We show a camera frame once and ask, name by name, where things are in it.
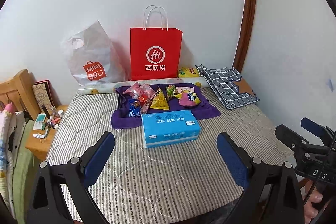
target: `white bag handle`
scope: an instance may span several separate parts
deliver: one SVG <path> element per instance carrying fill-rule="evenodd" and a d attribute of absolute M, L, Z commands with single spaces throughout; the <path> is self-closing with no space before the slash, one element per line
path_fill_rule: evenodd
<path fill-rule="evenodd" d="M 145 30 L 147 30 L 147 22 L 148 22 L 149 15 L 150 15 L 151 12 L 152 12 L 154 9 L 156 9 L 156 8 L 162 8 L 162 9 L 164 10 L 164 12 L 165 12 L 165 14 L 166 14 L 166 19 L 167 19 L 167 30 L 168 30 L 168 16 L 167 16 L 167 12 L 166 12 L 166 10 L 165 10 L 163 7 L 161 7 L 161 6 L 156 6 L 156 7 L 152 8 L 152 9 L 149 11 L 148 16 L 147 16 L 147 20 L 146 20 Z"/>
<path fill-rule="evenodd" d="M 142 30 L 145 30 L 145 15 L 146 15 L 146 11 L 149 7 L 157 7 L 156 5 L 149 5 L 146 7 L 145 12 L 143 13 L 143 22 L 142 22 Z M 163 30 L 163 19 L 162 19 L 162 14 L 160 11 L 160 15 L 161 15 L 161 30 Z"/>

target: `wooden headboard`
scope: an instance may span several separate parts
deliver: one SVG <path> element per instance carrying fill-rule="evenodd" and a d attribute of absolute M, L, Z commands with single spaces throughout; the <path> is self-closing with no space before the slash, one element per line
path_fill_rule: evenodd
<path fill-rule="evenodd" d="M 33 84 L 27 69 L 21 70 L 11 80 L 0 83 L 0 110 L 13 103 L 17 111 L 27 111 L 35 120 L 41 110 L 34 96 Z"/>

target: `green bedding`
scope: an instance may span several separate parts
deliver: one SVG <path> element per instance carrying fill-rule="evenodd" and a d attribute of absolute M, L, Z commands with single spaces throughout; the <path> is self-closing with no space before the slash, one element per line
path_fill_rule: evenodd
<path fill-rule="evenodd" d="M 13 174 L 13 200 L 14 210 L 18 224 L 26 220 L 28 202 L 30 200 L 35 174 L 40 165 L 40 160 L 31 151 L 25 148 L 26 140 L 34 125 L 34 121 L 27 122 L 16 161 Z"/>

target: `metal screw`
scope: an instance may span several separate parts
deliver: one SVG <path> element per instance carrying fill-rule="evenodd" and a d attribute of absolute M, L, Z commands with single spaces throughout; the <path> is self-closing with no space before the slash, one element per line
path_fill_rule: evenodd
<path fill-rule="evenodd" d="M 41 168 L 45 168 L 47 166 L 47 162 L 46 161 L 43 161 L 40 163 L 40 167 Z"/>
<path fill-rule="evenodd" d="M 285 162 L 285 166 L 287 168 L 292 168 L 292 164 L 290 162 L 288 162 L 288 161 Z"/>
<path fill-rule="evenodd" d="M 72 158 L 72 159 L 70 160 L 70 162 L 71 162 L 72 164 L 76 164 L 77 162 L 79 162 L 79 158 L 78 158 L 78 157 L 74 157 L 74 158 Z"/>
<path fill-rule="evenodd" d="M 255 164 L 260 164 L 260 163 L 261 163 L 261 159 L 258 158 L 258 157 L 254 157 L 254 158 L 252 159 L 252 161 L 253 161 Z"/>

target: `striped mattress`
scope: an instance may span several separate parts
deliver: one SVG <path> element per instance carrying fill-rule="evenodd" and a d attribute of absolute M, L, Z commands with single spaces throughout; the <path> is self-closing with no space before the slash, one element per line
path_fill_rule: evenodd
<path fill-rule="evenodd" d="M 243 191 L 217 152 L 220 132 L 228 132 L 250 156 L 259 156 L 268 164 L 281 165 L 291 151 L 275 138 L 275 127 L 256 105 L 227 110 L 211 89 L 201 90 L 222 115 L 200 120 L 202 130 L 195 141 L 149 149 L 143 147 L 141 127 L 111 127 L 117 94 L 76 94 L 47 161 L 64 164 L 81 156 L 110 131 L 115 149 L 97 183 L 89 187 L 110 223 L 173 223 L 219 208 Z M 73 219 L 80 221 L 66 185 L 62 190 Z"/>

